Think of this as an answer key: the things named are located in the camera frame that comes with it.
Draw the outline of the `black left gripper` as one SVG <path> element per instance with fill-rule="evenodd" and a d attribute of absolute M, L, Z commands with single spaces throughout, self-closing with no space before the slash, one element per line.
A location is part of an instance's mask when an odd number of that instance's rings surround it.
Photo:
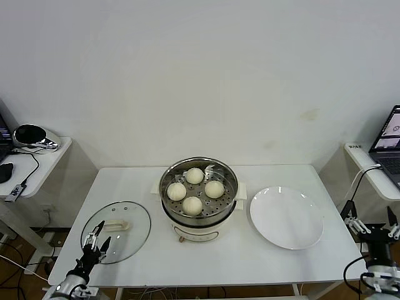
<path fill-rule="evenodd" d="M 100 249 L 97 247 L 98 236 L 104 227 L 105 221 L 101 221 L 91 232 L 89 232 L 83 243 L 83 255 L 76 259 L 74 273 L 78 276 L 88 276 L 94 266 L 99 264 L 106 256 L 109 249 L 111 236 L 109 236 L 102 244 Z"/>

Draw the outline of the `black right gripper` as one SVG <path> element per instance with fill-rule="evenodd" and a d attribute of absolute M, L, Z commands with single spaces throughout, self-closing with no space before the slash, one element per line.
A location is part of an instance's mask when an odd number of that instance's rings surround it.
<path fill-rule="evenodd" d="M 390 230 L 384 223 L 364 224 L 359 218 L 354 201 L 346 201 L 342 209 L 342 220 L 353 233 L 359 233 L 359 239 L 367 244 L 369 260 L 366 266 L 395 266 L 390 245 L 399 239 L 399 222 L 393 210 L 387 207 Z"/>

